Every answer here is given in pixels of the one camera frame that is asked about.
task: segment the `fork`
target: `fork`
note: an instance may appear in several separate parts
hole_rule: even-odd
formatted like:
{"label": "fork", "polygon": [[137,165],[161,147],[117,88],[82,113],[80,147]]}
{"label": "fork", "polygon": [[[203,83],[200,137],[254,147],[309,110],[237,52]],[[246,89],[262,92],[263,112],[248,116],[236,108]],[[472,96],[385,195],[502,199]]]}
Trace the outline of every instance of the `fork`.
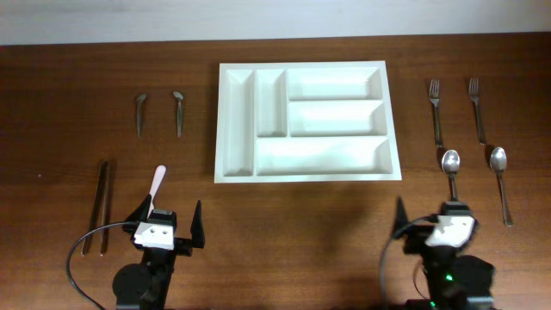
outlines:
{"label": "fork", "polygon": [[429,100],[434,106],[434,134],[437,147],[443,147],[442,135],[440,134],[440,113],[438,112],[438,102],[440,101],[440,80],[432,79],[429,88]]}
{"label": "fork", "polygon": [[482,126],[479,105],[479,79],[476,77],[471,77],[471,82],[468,84],[468,97],[471,98],[471,101],[474,103],[474,110],[476,111],[476,128],[478,129],[479,142],[485,145],[486,135],[484,134],[484,127]]}

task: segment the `cutlery organizer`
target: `cutlery organizer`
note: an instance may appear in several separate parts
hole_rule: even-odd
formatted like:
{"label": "cutlery organizer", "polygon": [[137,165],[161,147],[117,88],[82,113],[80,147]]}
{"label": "cutlery organizer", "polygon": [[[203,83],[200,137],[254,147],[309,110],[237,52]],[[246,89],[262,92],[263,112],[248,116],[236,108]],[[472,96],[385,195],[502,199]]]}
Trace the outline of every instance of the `cutlery organizer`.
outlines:
{"label": "cutlery organizer", "polygon": [[216,183],[401,180],[384,61],[221,64]]}

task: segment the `wooden table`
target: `wooden table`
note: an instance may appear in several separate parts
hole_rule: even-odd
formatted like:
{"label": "wooden table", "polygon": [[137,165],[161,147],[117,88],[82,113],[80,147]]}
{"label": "wooden table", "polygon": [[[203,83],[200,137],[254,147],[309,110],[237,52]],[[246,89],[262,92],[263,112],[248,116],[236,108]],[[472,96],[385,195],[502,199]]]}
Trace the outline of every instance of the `wooden table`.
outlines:
{"label": "wooden table", "polygon": [[[380,302],[378,258],[400,195],[411,218],[449,198],[434,145],[426,84],[441,78],[444,145],[461,154],[460,198],[480,221],[468,253],[492,263],[503,309],[551,304],[551,34],[397,36],[320,40],[0,47],[0,308],[92,308],[67,281],[65,257],[86,232],[98,163],[113,159],[111,220],[143,200],[158,164],[168,172],[156,206],[189,237],[203,202],[204,250],[176,261],[175,309],[365,308]],[[387,62],[403,181],[214,184],[219,63]],[[505,186],[515,221],[502,222],[496,177],[478,143],[468,78],[480,77],[490,144],[509,158]],[[185,93],[184,134],[176,103]],[[133,98],[149,93],[143,137]],[[395,242],[387,260],[392,302],[418,298]],[[111,282],[137,263],[128,236],[99,238],[75,255],[74,276],[105,307]],[[418,278],[422,291],[424,279]]]}

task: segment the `silver spoon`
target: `silver spoon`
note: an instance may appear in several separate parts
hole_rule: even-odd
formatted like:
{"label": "silver spoon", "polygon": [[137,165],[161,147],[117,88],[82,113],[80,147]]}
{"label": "silver spoon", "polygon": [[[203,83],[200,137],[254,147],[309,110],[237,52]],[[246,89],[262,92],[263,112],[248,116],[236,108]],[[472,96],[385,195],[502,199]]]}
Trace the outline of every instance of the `silver spoon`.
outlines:
{"label": "silver spoon", "polygon": [[501,175],[505,172],[507,168],[507,155],[505,155],[505,150],[501,147],[496,147],[493,149],[492,156],[490,157],[490,168],[493,173],[498,176],[499,188],[501,189],[501,203],[503,205],[503,221],[508,226],[513,226],[513,219],[511,218],[511,213],[509,213],[509,207],[507,206],[507,199],[505,198],[505,188],[503,186],[503,178]]}
{"label": "silver spoon", "polygon": [[178,100],[178,111],[176,112],[176,120],[177,120],[177,134],[178,138],[182,136],[182,119],[183,119],[183,112],[182,112],[182,100],[183,95],[177,91],[172,91],[172,95]]}
{"label": "silver spoon", "polygon": [[459,171],[461,160],[459,154],[454,150],[449,150],[442,157],[442,171],[449,177],[451,181],[451,200],[457,201],[457,188],[455,187],[455,175]]}
{"label": "silver spoon", "polygon": [[138,138],[141,137],[142,116],[141,116],[141,104],[147,98],[147,94],[139,94],[136,97],[136,131],[138,132]]}

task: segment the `cable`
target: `cable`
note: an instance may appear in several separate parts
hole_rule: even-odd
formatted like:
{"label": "cable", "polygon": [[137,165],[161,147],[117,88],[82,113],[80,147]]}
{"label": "cable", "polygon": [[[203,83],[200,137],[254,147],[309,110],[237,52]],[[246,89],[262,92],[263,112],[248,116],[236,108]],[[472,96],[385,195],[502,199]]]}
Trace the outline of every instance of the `cable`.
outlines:
{"label": "cable", "polygon": [[415,290],[419,293],[419,295],[423,297],[423,299],[429,299],[429,297],[421,293],[421,291],[419,290],[419,287],[417,286],[417,273],[422,263],[423,263],[423,259],[419,259],[415,264],[415,268],[413,269],[413,286],[415,287]]}
{"label": "cable", "polygon": [[102,309],[102,310],[105,310],[105,308],[100,305],[97,301],[94,301],[90,296],[88,296],[82,289],[80,289],[80,287],[77,285],[77,283],[75,282],[75,279],[72,278],[72,274],[71,274],[71,257],[72,257],[72,254],[75,252],[75,250],[77,249],[78,245],[84,240],[86,239],[86,237],[90,236],[92,233],[96,233],[96,232],[99,232],[103,229],[107,229],[107,228],[111,228],[111,227],[117,227],[117,226],[123,226],[123,225],[138,225],[139,223],[138,222],[132,222],[132,221],[128,221],[128,222],[116,222],[116,223],[112,223],[112,224],[108,224],[106,226],[100,226],[92,231],[89,231],[87,232],[84,236],[80,237],[77,242],[75,242],[75,244],[72,246],[72,248],[69,250],[69,255],[67,256],[67,261],[65,263],[65,272],[67,273],[67,277],[69,278],[69,282],[71,283],[72,287],[74,289],[77,290],[77,292],[82,295],[86,300],[88,300],[89,302],[91,302],[92,304],[94,304],[94,306],[96,306],[98,309]]}
{"label": "cable", "polygon": [[387,288],[385,284],[385,260],[387,259],[388,247],[390,246],[390,244],[393,242],[394,239],[397,239],[399,236],[401,236],[402,233],[404,233],[411,226],[414,226],[424,221],[432,222],[433,220],[435,220],[435,218],[436,218],[436,214],[431,214],[431,215],[427,215],[427,216],[412,220],[411,222],[403,225],[400,229],[394,232],[388,239],[387,243],[385,244],[385,248],[381,253],[381,260],[379,261],[379,285],[381,286],[382,308],[384,310],[388,310]]}

